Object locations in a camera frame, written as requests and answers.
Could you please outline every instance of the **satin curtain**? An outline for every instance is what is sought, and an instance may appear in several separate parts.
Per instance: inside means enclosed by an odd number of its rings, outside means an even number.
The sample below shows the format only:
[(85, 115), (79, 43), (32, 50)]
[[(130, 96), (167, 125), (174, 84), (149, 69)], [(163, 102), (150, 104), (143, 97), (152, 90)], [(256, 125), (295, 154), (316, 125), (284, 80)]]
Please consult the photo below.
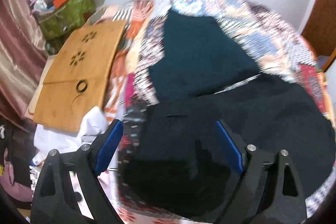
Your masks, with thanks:
[(0, 115), (20, 127), (47, 57), (29, 3), (0, 0)]

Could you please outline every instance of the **green bag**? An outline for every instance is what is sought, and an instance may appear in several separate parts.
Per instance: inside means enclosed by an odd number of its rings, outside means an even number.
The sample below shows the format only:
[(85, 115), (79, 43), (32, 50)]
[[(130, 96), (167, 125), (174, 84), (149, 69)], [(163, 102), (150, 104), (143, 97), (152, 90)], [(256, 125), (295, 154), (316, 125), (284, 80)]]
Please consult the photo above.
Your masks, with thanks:
[(54, 39), (82, 27), (95, 9), (93, 0), (68, 0), (51, 15), (41, 16), (38, 23), (44, 38)]

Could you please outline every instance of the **circular cutout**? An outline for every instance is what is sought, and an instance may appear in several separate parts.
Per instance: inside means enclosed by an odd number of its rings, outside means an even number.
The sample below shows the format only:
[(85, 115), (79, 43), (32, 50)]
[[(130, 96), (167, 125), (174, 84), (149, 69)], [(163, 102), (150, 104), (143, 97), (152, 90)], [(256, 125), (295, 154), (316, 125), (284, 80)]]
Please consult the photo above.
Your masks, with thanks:
[(76, 91), (78, 93), (83, 93), (87, 89), (87, 82), (86, 80), (80, 80), (76, 85)]
[(77, 202), (81, 202), (83, 200), (80, 192), (75, 192), (75, 198)]

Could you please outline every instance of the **patterned garment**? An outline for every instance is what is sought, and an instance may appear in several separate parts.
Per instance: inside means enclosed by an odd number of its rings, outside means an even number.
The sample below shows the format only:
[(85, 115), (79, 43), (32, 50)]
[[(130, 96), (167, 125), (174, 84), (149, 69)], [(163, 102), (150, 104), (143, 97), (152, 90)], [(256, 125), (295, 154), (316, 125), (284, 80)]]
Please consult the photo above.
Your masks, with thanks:
[(124, 223), (133, 224), (203, 224), (201, 222), (195, 222), (186, 219), (176, 219), (176, 218), (165, 218), (164, 215), (161, 217), (145, 216), (142, 214), (137, 214), (132, 211), (126, 210), (122, 207), (118, 207), (117, 213)]
[(126, 56), (126, 70), (127, 73), (134, 73), (135, 69), (137, 68), (137, 64), (139, 61), (139, 52), (141, 47), (141, 41), (145, 35), (145, 30), (147, 29), (150, 17), (147, 17), (145, 22), (143, 23), (140, 31), (138, 32), (137, 36), (135, 37), (134, 41), (132, 42), (129, 52)]
[[(139, 99), (148, 105), (158, 103), (148, 67), (164, 57), (163, 27), (170, 8), (184, 15), (214, 17), (223, 32), (241, 45), (258, 63), (262, 72), (301, 84), (334, 125), (334, 113), (326, 92), (325, 76), (316, 69), (316, 57), (309, 43), (279, 14), (248, 0), (155, 0), (142, 39), (134, 77), (134, 90)], [(251, 79), (223, 87), (223, 91), (244, 85), (249, 80)], [(308, 216), (322, 202), (335, 177), (333, 170), (316, 193), (306, 199)]]
[(123, 100), (120, 95), (125, 88), (127, 79), (125, 59), (130, 45), (140, 31), (145, 19), (151, 14), (152, 7), (152, 0), (134, 0), (125, 5), (111, 5), (99, 9), (84, 25), (90, 26), (105, 20), (126, 20), (125, 32), (118, 45), (105, 92), (104, 113), (108, 122), (115, 119), (117, 106)]
[(131, 99), (129, 106), (123, 118), (124, 135), (121, 138), (118, 150), (118, 171), (117, 171), (117, 187), (119, 205), (123, 210), (132, 210), (133, 212), (141, 212), (145, 215), (158, 216), (161, 218), (179, 218), (164, 209), (150, 206), (142, 201), (125, 183), (122, 176), (124, 168), (131, 160), (140, 142), (141, 128), (146, 122), (147, 105), (139, 100)]

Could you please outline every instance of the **metal screw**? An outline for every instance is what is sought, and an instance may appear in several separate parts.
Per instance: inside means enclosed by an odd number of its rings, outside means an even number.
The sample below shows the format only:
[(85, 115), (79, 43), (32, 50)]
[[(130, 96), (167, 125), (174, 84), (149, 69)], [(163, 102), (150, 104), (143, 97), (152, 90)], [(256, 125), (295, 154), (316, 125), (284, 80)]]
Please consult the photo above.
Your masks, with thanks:
[(49, 155), (50, 156), (54, 156), (54, 155), (56, 155), (56, 153), (57, 153), (57, 150), (56, 149), (52, 149), (52, 150), (50, 150)]
[(282, 149), (281, 151), (280, 151), (280, 153), (281, 153), (281, 155), (283, 155), (283, 156), (288, 156), (288, 151), (287, 150), (285, 150), (285, 149)]
[(249, 145), (247, 146), (247, 149), (250, 150), (250, 151), (255, 151), (257, 148), (255, 147), (255, 145), (253, 145), (253, 144), (249, 144)]
[(84, 145), (81, 146), (81, 149), (82, 149), (83, 151), (87, 151), (87, 150), (90, 149), (90, 145), (86, 143), (86, 144), (84, 144)]

